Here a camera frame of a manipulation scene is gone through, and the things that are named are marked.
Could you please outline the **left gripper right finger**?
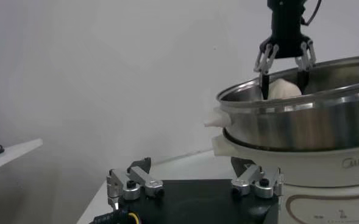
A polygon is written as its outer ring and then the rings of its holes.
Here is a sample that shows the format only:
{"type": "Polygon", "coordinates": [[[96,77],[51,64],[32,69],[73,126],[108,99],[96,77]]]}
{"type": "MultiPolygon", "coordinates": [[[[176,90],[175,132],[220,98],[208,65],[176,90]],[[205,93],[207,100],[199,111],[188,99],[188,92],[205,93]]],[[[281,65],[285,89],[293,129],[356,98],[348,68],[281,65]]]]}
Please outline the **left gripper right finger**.
{"type": "Polygon", "coordinates": [[[283,173],[276,166],[260,166],[252,160],[231,157],[236,177],[231,180],[232,191],[240,197],[254,194],[258,198],[283,195],[283,173]]]}

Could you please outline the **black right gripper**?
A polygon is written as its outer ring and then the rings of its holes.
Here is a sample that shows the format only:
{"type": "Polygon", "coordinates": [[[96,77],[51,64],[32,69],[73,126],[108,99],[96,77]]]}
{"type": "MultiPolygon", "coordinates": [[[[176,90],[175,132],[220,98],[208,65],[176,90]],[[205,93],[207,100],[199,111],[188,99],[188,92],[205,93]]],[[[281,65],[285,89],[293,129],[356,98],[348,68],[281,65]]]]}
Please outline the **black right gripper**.
{"type": "Polygon", "coordinates": [[[301,32],[306,0],[267,0],[272,11],[271,35],[260,44],[254,72],[259,74],[258,85],[264,100],[269,94],[269,70],[274,59],[295,58],[297,86],[304,92],[310,69],[316,64],[313,40],[301,32]]]}

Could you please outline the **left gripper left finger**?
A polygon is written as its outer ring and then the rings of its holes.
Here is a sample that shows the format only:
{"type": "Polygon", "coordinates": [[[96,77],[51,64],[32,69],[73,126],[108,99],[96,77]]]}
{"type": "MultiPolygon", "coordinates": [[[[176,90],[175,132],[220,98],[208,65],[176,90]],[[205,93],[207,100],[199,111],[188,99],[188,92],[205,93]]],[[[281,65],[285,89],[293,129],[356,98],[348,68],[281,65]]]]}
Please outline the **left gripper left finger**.
{"type": "Polygon", "coordinates": [[[126,170],[110,169],[106,177],[107,201],[113,210],[119,209],[119,201],[136,201],[141,197],[141,191],[150,198],[164,196],[162,180],[152,177],[152,160],[150,157],[133,161],[126,170]]]}

